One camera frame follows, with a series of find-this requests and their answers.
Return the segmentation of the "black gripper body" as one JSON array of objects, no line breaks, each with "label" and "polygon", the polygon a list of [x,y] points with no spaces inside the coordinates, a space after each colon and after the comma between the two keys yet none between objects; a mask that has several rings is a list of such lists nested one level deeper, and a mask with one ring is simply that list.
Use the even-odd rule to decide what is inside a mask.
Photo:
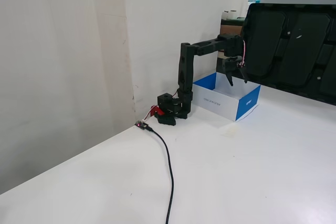
[{"label": "black gripper body", "polygon": [[242,56],[227,57],[223,59],[224,71],[235,71],[244,65]]}]

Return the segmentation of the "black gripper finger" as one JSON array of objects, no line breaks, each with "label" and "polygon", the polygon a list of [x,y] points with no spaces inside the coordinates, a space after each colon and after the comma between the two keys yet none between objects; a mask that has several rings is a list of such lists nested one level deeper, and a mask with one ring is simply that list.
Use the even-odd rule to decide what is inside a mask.
[{"label": "black gripper finger", "polygon": [[224,74],[226,75],[226,78],[230,84],[230,86],[233,86],[233,79],[232,79],[232,73],[234,72],[234,69],[232,68],[225,68],[224,69]]},{"label": "black gripper finger", "polygon": [[240,72],[244,82],[247,83],[248,82],[248,77],[247,77],[246,66],[240,66],[239,67],[239,72]]}]

